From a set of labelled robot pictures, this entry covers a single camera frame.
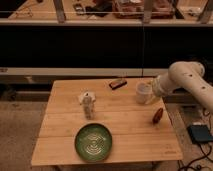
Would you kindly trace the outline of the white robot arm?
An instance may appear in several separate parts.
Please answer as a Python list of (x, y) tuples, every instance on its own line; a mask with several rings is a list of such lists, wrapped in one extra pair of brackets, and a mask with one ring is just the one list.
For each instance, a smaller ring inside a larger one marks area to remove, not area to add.
[(203, 79), (204, 74), (205, 67), (200, 62), (175, 62), (166, 73), (153, 79), (153, 94), (165, 97), (178, 88), (184, 88), (213, 113), (213, 86)]

